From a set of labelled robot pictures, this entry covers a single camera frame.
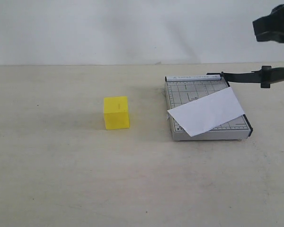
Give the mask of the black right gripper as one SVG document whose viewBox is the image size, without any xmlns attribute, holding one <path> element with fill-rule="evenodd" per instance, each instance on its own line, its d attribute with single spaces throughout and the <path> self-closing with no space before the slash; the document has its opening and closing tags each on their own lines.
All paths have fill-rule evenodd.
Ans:
<svg viewBox="0 0 284 227">
<path fill-rule="evenodd" d="M 269 15 L 252 22 L 257 42 L 277 42 L 284 44 L 284 4 L 271 10 Z"/>
</svg>

